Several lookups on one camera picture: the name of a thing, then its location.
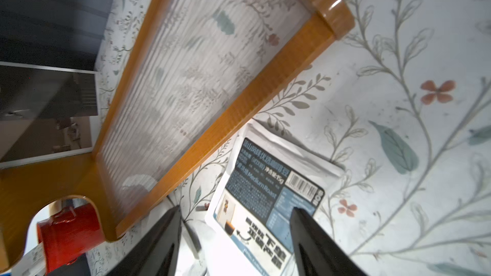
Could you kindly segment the red cup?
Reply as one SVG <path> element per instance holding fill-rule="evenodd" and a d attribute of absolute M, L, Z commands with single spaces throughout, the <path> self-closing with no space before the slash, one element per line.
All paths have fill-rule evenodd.
<path fill-rule="evenodd" d="M 62 209 L 37 223 L 47 273 L 72 264 L 79 256 L 105 241 L 96 209 L 91 204 Z"/>

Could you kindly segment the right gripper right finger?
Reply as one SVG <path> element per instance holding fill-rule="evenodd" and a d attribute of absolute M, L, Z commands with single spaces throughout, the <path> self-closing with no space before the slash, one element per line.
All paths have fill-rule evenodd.
<path fill-rule="evenodd" d="M 290 233 L 299 275 L 364 275 L 360 269 L 302 208 L 294 208 Z"/>

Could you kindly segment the wooden two-tier shelf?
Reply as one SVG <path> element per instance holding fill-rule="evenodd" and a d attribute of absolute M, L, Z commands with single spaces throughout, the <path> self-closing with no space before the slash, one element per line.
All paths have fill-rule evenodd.
<path fill-rule="evenodd" d="M 1 269 L 60 199 L 120 239 L 353 27 L 344 0 L 152 0 L 93 151 L 1 171 Z"/>

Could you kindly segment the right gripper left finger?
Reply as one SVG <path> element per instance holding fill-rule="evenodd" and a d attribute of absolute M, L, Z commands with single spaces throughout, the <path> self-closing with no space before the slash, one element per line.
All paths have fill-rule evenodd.
<path fill-rule="evenodd" d="M 175 275 L 182 232 L 181 209 L 168 210 L 109 275 Z"/>

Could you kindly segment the dark blue coffee bag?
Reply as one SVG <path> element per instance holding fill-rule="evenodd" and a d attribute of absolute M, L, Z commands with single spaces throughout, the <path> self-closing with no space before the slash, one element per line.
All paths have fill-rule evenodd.
<path fill-rule="evenodd" d="M 238 132 L 205 221 L 230 275 L 294 275 L 290 217 L 322 207 L 344 172 L 255 120 Z"/>

